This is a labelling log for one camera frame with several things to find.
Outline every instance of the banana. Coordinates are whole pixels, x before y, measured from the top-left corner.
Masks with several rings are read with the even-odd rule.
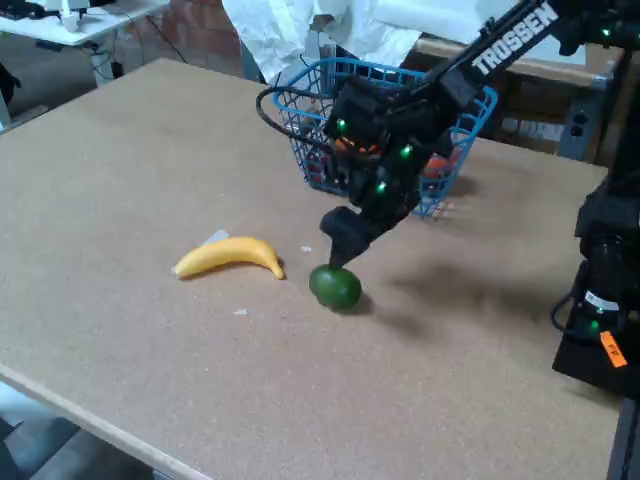
[[[253,237],[231,237],[196,248],[173,267],[180,279],[198,275],[214,267],[231,262],[251,262],[268,268],[279,280],[284,271],[278,263],[275,249],[267,242]]]

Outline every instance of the brick wall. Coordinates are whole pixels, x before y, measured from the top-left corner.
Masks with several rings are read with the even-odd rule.
[[[160,18],[156,17],[156,23],[179,49],[224,57],[240,56],[240,40],[221,0],[172,0],[171,8]],[[150,25],[144,22],[140,27],[143,36],[157,40],[157,33]]]

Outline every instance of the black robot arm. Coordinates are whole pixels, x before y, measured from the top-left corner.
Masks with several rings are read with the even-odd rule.
[[[332,240],[330,265],[342,267],[394,228],[420,201],[419,159],[447,153],[446,132],[485,85],[549,35],[569,54],[589,41],[640,47],[637,1],[525,0],[459,55],[429,72],[417,85],[389,93],[357,77],[339,90],[325,133],[348,152],[350,202],[320,228]]]

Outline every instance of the blue wire basket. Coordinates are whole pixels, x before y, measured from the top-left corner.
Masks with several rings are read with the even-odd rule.
[[[413,84],[424,76],[424,72],[392,68],[351,58],[325,58],[309,65],[287,86],[304,92],[329,95],[336,81],[354,74],[389,88]],[[424,159],[425,168],[419,185],[421,202],[416,207],[415,214],[421,217],[433,215],[440,202],[447,196],[474,140],[493,112],[497,100],[497,93],[485,87],[473,101],[469,111],[462,113],[450,129],[454,145],[452,155],[448,159],[437,155]],[[324,122],[331,113],[332,99],[280,92],[274,95],[274,102],[280,109],[282,125],[287,130],[327,145],[340,147],[340,145],[333,145],[333,140],[323,132]],[[333,163],[330,162],[325,151],[298,140],[290,139],[290,141],[298,166],[307,183],[319,190],[341,196],[347,195],[344,184],[341,185],[333,180],[336,176],[329,173],[328,169]]]

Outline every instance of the lime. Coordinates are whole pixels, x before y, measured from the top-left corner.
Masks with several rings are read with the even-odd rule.
[[[362,296],[358,277],[345,268],[329,265],[320,265],[311,272],[309,289],[322,305],[336,311],[354,308]]]

